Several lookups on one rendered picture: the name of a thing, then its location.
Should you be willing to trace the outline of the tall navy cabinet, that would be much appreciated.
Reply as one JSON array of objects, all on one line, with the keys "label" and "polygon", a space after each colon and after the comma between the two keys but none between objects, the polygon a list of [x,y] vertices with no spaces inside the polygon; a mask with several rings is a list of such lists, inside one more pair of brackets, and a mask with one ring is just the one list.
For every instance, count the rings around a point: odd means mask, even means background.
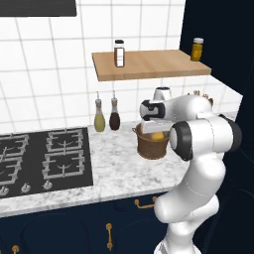
[{"label": "tall navy cabinet", "polygon": [[227,153],[220,209],[203,247],[205,254],[254,254],[254,0],[187,0],[180,49],[204,39],[201,61],[211,74],[243,95],[236,123],[239,150]]}]

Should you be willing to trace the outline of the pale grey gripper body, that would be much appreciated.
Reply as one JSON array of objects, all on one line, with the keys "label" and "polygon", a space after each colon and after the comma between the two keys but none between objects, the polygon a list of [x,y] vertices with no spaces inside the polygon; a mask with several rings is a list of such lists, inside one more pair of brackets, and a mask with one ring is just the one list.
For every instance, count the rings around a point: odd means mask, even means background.
[{"label": "pale grey gripper body", "polygon": [[169,132],[173,123],[166,120],[150,120],[141,121],[141,132],[143,134],[151,134],[155,132]]}]

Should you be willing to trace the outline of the navy cabinet door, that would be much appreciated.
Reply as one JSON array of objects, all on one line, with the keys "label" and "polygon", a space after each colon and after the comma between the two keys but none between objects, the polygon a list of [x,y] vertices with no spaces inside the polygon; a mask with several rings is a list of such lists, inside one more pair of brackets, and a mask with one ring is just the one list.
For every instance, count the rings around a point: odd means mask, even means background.
[{"label": "navy cabinet door", "polygon": [[102,254],[92,253],[87,226],[64,213],[44,214],[22,229],[23,254]]},{"label": "navy cabinet door", "polygon": [[115,254],[154,254],[167,227],[157,218],[140,219],[124,226],[114,236]]}]

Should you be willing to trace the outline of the black gas hob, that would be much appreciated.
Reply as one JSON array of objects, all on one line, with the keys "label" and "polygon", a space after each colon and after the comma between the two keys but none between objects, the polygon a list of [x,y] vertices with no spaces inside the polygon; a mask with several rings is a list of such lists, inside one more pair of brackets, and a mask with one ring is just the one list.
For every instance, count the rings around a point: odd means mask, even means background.
[{"label": "black gas hob", "polygon": [[[45,190],[43,185],[53,186]],[[21,193],[27,183],[31,189]],[[93,185],[88,130],[85,127],[0,135],[0,198]]]}]

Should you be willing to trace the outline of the yellow jar with white lid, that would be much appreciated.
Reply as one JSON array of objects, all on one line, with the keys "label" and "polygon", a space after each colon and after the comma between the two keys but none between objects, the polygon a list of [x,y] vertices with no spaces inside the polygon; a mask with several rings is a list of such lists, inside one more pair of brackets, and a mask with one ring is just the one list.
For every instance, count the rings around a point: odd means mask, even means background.
[{"label": "yellow jar with white lid", "polygon": [[191,48],[190,59],[193,62],[199,62],[202,54],[203,38],[194,38]]}]

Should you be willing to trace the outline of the black lidded spice jar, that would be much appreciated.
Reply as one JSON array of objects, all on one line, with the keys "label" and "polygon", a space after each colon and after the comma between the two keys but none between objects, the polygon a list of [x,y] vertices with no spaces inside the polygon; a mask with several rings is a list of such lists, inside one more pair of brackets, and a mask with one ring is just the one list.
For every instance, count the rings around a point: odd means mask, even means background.
[{"label": "black lidded spice jar", "polygon": [[123,67],[125,65],[125,49],[123,40],[116,40],[114,43],[114,63],[116,67]]}]

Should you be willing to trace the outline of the brown woven basket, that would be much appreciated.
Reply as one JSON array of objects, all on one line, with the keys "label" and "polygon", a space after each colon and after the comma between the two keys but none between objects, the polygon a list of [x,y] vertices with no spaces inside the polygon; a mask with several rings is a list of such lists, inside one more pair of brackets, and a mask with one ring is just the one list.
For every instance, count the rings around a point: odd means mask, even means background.
[{"label": "brown woven basket", "polygon": [[137,151],[140,156],[148,160],[162,159],[167,154],[167,146],[169,142],[169,133],[163,132],[165,137],[163,140],[152,140],[151,134],[143,134],[141,125],[138,124],[133,128],[137,136]]}]

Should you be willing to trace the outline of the dark brown vinegar bottle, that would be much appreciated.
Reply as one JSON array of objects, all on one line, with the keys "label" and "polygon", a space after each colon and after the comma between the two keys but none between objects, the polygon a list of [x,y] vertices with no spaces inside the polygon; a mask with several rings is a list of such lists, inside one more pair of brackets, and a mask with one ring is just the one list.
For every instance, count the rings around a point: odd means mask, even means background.
[{"label": "dark brown vinegar bottle", "polygon": [[110,118],[109,118],[109,126],[112,130],[116,131],[119,129],[120,127],[120,116],[118,113],[118,101],[116,96],[113,96],[111,99],[111,106],[112,106],[112,110],[111,110],[111,114],[110,114]]}]

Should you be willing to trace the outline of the navy drawer front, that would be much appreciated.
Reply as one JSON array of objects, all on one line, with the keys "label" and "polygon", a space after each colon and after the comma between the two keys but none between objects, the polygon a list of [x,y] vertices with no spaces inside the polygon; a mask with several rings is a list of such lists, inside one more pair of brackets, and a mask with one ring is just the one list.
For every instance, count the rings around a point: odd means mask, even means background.
[{"label": "navy drawer front", "polygon": [[117,216],[152,217],[154,216],[154,208],[139,209],[134,204],[134,200],[138,198],[141,205],[151,204],[153,202],[152,197],[156,196],[158,198],[160,195],[162,195],[161,192],[117,199],[113,202],[113,211]]}]

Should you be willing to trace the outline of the dark range hood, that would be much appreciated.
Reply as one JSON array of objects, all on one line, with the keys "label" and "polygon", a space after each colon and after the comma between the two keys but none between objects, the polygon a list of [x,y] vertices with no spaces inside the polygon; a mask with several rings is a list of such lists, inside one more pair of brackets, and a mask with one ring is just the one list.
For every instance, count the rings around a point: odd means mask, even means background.
[{"label": "dark range hood", "polygon": [[75,0],[0,0],[0,17],[75,16]]}]

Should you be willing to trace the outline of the wooden wall shelf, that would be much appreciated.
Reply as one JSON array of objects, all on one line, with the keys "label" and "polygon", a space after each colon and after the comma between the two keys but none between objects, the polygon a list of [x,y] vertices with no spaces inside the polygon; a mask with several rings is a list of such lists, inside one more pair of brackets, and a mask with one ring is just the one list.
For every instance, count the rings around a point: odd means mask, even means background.
[{"label": "wooden wall shelf", "polygon": [[114,54],[93,53],[99,81],[147,79],[176,76],[209,75],[211,68],[180,50],[136,51],[125,53],[125,65],[116,67]]}]

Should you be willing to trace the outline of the yellow-green oil bottle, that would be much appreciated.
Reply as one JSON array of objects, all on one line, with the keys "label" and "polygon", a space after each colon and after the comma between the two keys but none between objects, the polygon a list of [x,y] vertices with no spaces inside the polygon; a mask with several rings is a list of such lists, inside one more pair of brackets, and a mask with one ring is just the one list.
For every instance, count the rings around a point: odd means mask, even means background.
[{"label": "yellow-green oil bottle", "polygon": [[105,129],[105,118],[102,112],[101,99],[97,97],[95,99],[96,113],[94,117],[94,128],[97,132],[103,132]]}]

